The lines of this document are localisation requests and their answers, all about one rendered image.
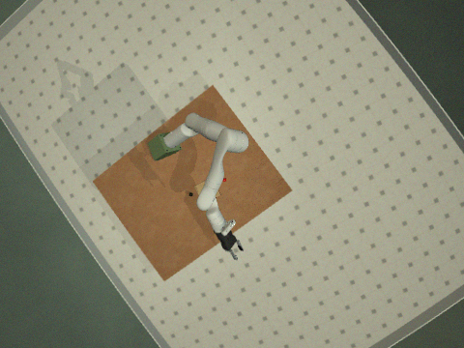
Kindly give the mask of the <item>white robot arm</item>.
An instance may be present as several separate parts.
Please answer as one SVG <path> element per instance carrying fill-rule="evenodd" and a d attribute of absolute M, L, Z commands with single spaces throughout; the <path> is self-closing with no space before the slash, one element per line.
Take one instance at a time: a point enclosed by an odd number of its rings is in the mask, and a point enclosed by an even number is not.
<path fill-rule="evenodd" d="M 206 211 L 206 217 L 211 224 L 217 224 L 223 219 L 216 199 L 216 194 L 224 178 L 223 157 L 226 152 L 241 153 L 245 151 L 248 147 L 248 137 L 241 130 L 229 129 L 216 121 L 196 116 L 196 113 L 190 113 L 185 123 L 163 139 L 167 147 L 175 148 L 199 133 L 207 139 L 215 141 L 217 145 L 209 174 L 197 198 L 196 205 L 199 210 Z"/>

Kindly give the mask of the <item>tan square mat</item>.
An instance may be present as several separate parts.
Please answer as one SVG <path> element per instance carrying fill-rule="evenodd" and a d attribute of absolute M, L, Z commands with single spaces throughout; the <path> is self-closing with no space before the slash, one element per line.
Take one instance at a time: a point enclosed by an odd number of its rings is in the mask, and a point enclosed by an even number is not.
<path fill-rule="evenodd" d="M 204 184 L 205 184 L 205 181 L 202 182 L 201 184 L 195 186 L 195 189 L 196 189 L 198 195 L 200 194 L 201 190 L 203 189 Z M 219 197 L 219 196 L 220 196 L 220 193 L 219 193 L 219 191 L 217 191 L 216 198 Z"/>

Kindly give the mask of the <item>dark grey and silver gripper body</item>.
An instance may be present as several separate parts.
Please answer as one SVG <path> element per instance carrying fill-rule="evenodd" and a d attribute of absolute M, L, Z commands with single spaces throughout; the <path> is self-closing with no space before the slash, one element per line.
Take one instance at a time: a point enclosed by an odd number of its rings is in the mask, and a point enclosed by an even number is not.
<path fill-rule="evenodd" d="M 235 243 L 237 242 L 236 237 L 232 234 L 232 231 L 231 231 L 235 223 L 236 223 L 235 219 L 226 221 L 225 218 L 223 218 L 219 223 L 211 224 L 213 230 L 215 231 L 218 239 L 221 242 L 221 246 L 225 250 L 230 250 L 232 246 L 235 245 Z"/>

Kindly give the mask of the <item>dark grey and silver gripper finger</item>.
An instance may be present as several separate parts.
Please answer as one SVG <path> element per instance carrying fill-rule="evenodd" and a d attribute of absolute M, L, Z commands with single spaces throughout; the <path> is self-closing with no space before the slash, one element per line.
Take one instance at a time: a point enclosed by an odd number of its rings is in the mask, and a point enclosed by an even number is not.
<path fill-rule="evenodd" d="M 241 245 L 240 241 L 239 241 L 239 240 L 237 240 L 237 242 L 236 242 L 236 243 L 237 243 L 237 245 L 238 245 L 238 248 L 239 248 L 241 251 L 244 251 L 244 249 L 243 249 L 243 247 L 242 247 L 242 245 Z"/>
<path fill-rule="evenodd" d="M 233 250 L 232 250 L 232 249 L 230 249 L 230 250 L 225 250 L 225 251 L 228 251 L 228 252 L 230 252 L 230 253 L 231 253 L 231 255 L 232 255 L 232 257 L 234 258 L 234 260 L 238 260 L 238 258 L 237 258 L 237 256 L 236 256 L 236 254 L 233 252 Z"/>

